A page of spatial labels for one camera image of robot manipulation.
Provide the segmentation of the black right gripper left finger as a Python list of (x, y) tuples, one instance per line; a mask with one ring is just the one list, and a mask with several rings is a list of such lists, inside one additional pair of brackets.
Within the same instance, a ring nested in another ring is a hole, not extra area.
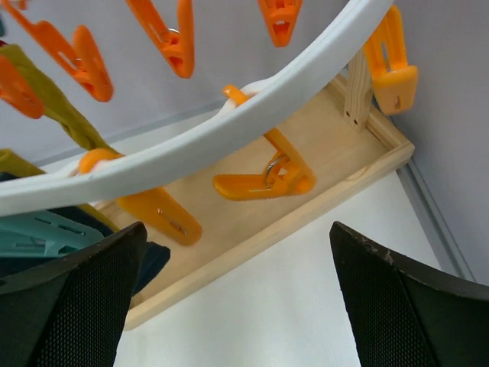
[(3, 366), (112, 366), (146, 252), (140, 222), (1, 279)]

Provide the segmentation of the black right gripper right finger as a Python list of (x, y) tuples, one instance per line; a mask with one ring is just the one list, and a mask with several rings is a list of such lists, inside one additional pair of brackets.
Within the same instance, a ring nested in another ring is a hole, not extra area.
[(362, 366), (486, 366), (488, 287), (334, 222), (335, 270)]

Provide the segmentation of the dark teal Santa sock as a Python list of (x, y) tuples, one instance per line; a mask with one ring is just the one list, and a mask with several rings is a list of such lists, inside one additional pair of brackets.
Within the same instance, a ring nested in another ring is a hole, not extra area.
[[(91, 206), (67, 206), (54, 208), (50, 211), (92, 227), (104, 237), (108, 237), (118, 231), (116, 226), (109, 226), (108, 220)], [(53, 258), (1, 258), (1, 277), (17, 274), (52, 260)], [(168, 247), (148, 242), (141, 263), (140, 274), (132, 295), (136, 295), (145, 288), (160, 273), (169, 260), (170, 249)]]

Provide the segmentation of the white oval clip hanger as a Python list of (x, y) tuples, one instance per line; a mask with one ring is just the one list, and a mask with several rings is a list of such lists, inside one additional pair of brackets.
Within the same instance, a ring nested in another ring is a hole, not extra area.
[(255, 95), (151, 148), (103, 164), (92, 173), (60, 172), (4, 182), (1, 215), (91, 203), (163, 186), (215, 163), (279, 125), (341, 71), (393, 3), (349, 1), (332, 23), (280, 72), (247, 85)]

